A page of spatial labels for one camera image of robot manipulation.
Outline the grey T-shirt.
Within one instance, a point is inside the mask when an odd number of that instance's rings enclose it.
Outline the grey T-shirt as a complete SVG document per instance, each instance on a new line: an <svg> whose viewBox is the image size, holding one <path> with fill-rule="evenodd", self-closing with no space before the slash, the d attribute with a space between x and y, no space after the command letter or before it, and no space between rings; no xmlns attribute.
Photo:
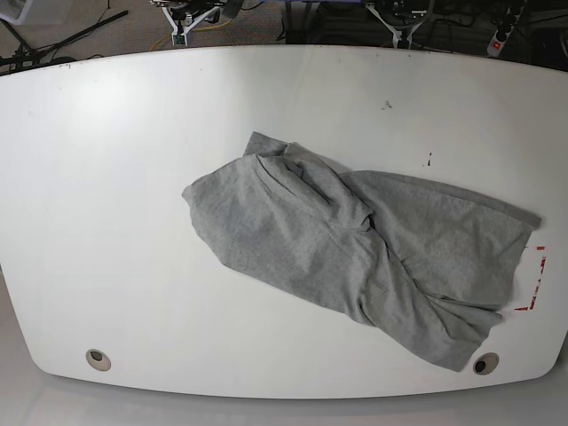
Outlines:
<svg viewBox="0 0 568 426"><path fill-rule="evenodd" d="M374 170L337 172L254 133L183 191L222 265L382 330L459 372L501 322L540 217L481 193Z"/></svg>

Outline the left table grommet hole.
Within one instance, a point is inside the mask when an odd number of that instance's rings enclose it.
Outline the left table grommet hole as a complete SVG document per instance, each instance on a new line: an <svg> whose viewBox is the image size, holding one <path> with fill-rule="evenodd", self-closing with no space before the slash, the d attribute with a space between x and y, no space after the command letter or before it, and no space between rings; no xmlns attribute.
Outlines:
<svg viewBox="0 0 568 426"><path fill-rule="evenodd" d="M99 350L90 349L86 351L85 358L92 368L100 372L106 372L112 366L110 358Z"/></svg>

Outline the table grommet hole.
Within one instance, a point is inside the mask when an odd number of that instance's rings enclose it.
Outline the table grommet hole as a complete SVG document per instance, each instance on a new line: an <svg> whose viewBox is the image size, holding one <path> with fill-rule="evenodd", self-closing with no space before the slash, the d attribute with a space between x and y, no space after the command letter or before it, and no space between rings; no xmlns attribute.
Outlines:
<svg viewBox="0 0 568 426"><path fill-rule="evenodd" d="M481 355L473 365L473 371L476 375L489 375L499 365L500 358L494 352L488 352Z"/></svg>
<svg viewBox="0 0 568 426"><path fill-rule="evenodd" d="M86 351L85 358L92 368L100 372L106 372L112 366L110 358L99 350L90 349Z"/></svg>

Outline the right table grommet hole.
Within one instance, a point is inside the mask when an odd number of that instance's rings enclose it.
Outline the right table grommet hole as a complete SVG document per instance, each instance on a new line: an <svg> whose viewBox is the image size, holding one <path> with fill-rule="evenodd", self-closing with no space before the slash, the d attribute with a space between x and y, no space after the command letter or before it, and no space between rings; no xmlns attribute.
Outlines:
<svg viewBox="0 0 568 426"><path fill-rule="evenodd" d="M473 365L473 371L476 375L489 375L499 365L500 358L494 352L488 352L481 355Z"/></svg>

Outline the red tape corner marks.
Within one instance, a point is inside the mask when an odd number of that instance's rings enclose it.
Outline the red tape corner marks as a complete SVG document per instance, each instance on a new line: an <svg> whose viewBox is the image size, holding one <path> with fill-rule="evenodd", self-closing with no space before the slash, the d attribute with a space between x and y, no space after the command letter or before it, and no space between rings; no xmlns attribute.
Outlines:
<svg viewBox="0 0 568 426"><path fill-rule="evenodd" d="M547 264L545 246L526 246L515 271L512 308L514 312L534 309Z"/></svg>

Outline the white power strip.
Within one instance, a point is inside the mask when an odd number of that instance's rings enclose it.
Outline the white power strip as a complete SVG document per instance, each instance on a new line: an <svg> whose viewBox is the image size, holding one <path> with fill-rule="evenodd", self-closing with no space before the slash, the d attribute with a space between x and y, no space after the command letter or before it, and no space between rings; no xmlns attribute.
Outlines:
<svg viewBox="0 0 568 426"><path fill-rule="evenodd" d="M487 45L486 52L490 58L498 58L500 56L516 22L517 16L510 13L505 15L499 22L492 40Z"/></svg>

